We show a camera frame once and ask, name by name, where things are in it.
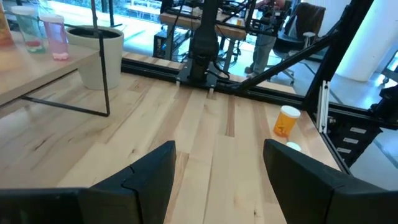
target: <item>white ceramic pot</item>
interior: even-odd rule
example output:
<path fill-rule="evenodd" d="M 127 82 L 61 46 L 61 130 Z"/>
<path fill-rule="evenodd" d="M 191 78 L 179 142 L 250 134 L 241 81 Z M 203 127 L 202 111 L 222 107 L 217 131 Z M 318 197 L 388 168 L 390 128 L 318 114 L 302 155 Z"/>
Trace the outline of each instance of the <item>white ceramic pot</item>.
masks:
<path fill-rule="evenodd" d="M 110 27 L 98 26 L 99 30 L 107 30 L 116 35 L 113 38 L 104 38 L 104 54 L 106 66 L 106 79 L 108 81 L 108 89 L 117 87 L 121 76 L 121 61 L 123 51 L 124 34 L 120 30 Z M 97 38 L 80 36 L 80 34 L 71 34 L 74 28 L 67 28 L 69 44 L 89 47 L 92 49 L 100 49 L 100 42 Z M 103 90 L 101 58 L 93 60 L 78 69 L 84 86 L 92 90 Z"/>

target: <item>white pillar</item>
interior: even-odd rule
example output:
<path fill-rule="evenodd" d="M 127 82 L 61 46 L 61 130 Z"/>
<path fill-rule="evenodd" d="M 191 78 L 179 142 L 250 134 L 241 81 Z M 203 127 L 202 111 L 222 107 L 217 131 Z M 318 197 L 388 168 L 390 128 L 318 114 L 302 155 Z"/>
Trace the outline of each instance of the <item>white pillar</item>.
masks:
<path fill-rule="evenodd" d="M 366 82 L 398 39 L 398 0 L 374 0 L 336 73 Z"/>

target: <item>pink container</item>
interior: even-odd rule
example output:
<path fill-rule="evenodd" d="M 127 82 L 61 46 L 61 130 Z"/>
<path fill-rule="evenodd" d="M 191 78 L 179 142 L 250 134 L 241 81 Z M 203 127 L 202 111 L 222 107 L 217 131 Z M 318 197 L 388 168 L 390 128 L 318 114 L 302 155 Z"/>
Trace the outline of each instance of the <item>pink container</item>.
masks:
<path fill-rule="evenodd" d="M 49 40 L 49 49 L 54 60 L 69 58 L 67 33 L 63 24 L 63 16 L 55 14 L 42 14 L 40 19 L 44 22 L 45 33 Z"/>

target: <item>office chair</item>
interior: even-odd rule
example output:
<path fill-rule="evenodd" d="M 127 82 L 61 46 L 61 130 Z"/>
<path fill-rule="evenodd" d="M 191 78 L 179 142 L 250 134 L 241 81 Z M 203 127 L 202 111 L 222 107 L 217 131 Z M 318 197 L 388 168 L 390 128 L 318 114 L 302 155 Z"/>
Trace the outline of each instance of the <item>office chair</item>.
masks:
<path fill-rule="evenodd" d="M 277 40 L 272 48 L 281 62 L 313 43 L 318 36 L 325 11 L 324 7 L 306 2 L 295 6 L 285 27 L 278 32 Z M 286 69 L 282 73 L 291 78 L 290 85 L 294 85 L 294 71 Z"/>

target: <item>desk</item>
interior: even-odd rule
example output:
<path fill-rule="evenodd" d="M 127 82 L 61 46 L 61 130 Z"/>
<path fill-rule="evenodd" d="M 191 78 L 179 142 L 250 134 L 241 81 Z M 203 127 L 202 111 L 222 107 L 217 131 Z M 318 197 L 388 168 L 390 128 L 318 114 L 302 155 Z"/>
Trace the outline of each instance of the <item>desk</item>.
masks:
<path fill-rule="evenodd" d="M 187 11 L 191 11 L 190 7 L 186 7 L 187 10 L 184 10 L 182 12 L 182 14 L 188 14 L 189 13 Z M 225 19 L 226 17 L 228 17 L 227 15 L 218 15 L 217 20 L 222 21 L 223 19 Z M 175 15 L 171 15 L 168 13 L 162 13 L 160 15 L 160 21 L 163 24 L 167 24 L 167 37 L 170 37 L 167 39 L 166 42 L 166 58 L 167 60 L 171 59 L 171 50 L 172 48 L 169 47 L 172 45 L 173 42 L 173 35 L 170 35 L 171 32 L 173 32 L 174 30 L 172 30 L 174 22 L 176 20 L 177 16 Z M 233 17 L 230 20 L 227 21 L 228 24 L 234 24 L 236 25 L 238 18 L 237 17 Z M 182 27 L 184 29 L 191 29 L 191 30 L 195 30 L 200 26 L 200 20 L 199 19 L 190 19 L 187 17 L 179 17 L 178 21 L 176 23 L 176 26 L 178 27 Z M 246 31 L 242 30 L 242 29 L 237 29 L 237 28 L 232 28 L 232 27 L 228 27 L 228 26 L 222 26 L 222 25 L 216 25 L 215 26 L 216 29 L 216 33 L 220 36 L 225 36 L 227 38 L 230 38 L 230 42 L 229 42 L 229 46 L 228 46 L 228 51 L 227 51 L 227 56 L 226 56 L 226 61 L 224 64 L 224 71 L 228 71 L 229 69 L 229 64 L 231 63 L 231 58 L 232 58 L 232 54 L 233 54 L 233 50 L 234 50 L 234 46 L 235 46 L 235 42 L 237 40 L 243 40 L 246 38 Z"/>
<path fill-rule="evenodd" d="M 102 92 L 76 78 L 54 83 L 55 96 L 37 94 L 97 106 Z M 29 102 L 13 113 L 0 110 L 0 187 L 89 187 L 174 139 L 175 181 L 165 223 L 286 223 L 262 161 L 265 138 L 287 141 L 272 132 L 279 106 L 130 74 L 121 78 L 109 91 L 117 110 L 108 118 Z M 337 168 L 306 113 L 289 140 Z"/>
<path fill-rule="evenodd" d="M 22 35 L 12 32 L 15 45 L 0 49 L 0 105 L 77 69 L 97 57 L 98 51 L 69 45 L 70 59 L 54 61 L 52 55 L 30 54 L 25 48 Z"/>

